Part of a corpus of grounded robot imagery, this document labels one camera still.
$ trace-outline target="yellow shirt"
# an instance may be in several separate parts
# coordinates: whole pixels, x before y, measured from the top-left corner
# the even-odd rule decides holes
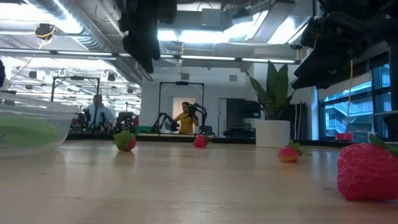
[[[174,120],[181,122],[180,134],[193,134],[193,124],[198,126],[198,120],[189,117],[186,113],[178,115]]]

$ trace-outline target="white shirt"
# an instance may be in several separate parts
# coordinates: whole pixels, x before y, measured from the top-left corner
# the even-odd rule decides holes
[[[90,112],[91,115],[91,121],[89,123],[90,128],[94,128],[94,114],[95,114],[95,106],[94,105],[89,105],[87,107],[88,111]],[[108,121],[109,123],[113,124],[114,123],[114,116],[112,114],[112,111],[105,107],[104,105],[97,107],[97,118],[95,119],[95,128],[98,128],[100,126],[101,122],[101,112],[104,112],[105,115],[105,121]]]

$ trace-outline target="man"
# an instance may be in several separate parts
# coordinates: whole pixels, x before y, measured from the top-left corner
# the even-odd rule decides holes
[[[97,108],[97,117],[95,120],[95,128],[98,128],[101,124],[101,112],[104,113],[106,121],[104,123],[104,127],[108,128],[114,123],[114,116],[111,110],[102,104],[102,95],[95,95],[93,98],[93,104],[87,107],[88,111],[91,115],[90,128],[94,128],[94,115],[95,108]]]
[[[183,102],[182,103],[182,111],[180,115],[178,115],[174,121],[180,121],[180,134],[193,134],[193,124],[198,126],[198,116],[189,116],[189,103]]]

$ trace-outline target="strawberry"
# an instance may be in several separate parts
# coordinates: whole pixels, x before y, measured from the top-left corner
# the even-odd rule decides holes
[[[209,139],[204,134],[199,134],[195,141],[193,142],[193,146],[195,147],[206,147]]]
[[[113,135],[115,138],[115,145],[120,151],[131,151],[137,144],[137,139],[129,130],[122,130],[119,134]]]
[[[370,134],[371,143],[345,147],[337,162],[337,186],[347,200],[398,199],[398,148]]]
[[[293,140],[290,140],[289,144],[282,149],[279,150],[278,152],[278,158],[281,162],[296,162],[297,159],[302,155],[302,154],[307,154],[308,153],[303,153],[300,149],[300,143],[296,142],[294,143]]]

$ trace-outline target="white planter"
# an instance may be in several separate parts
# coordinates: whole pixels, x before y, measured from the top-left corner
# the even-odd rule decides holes
[[[257,121],[256,146],[281,148],[290,141],[290,121]]]

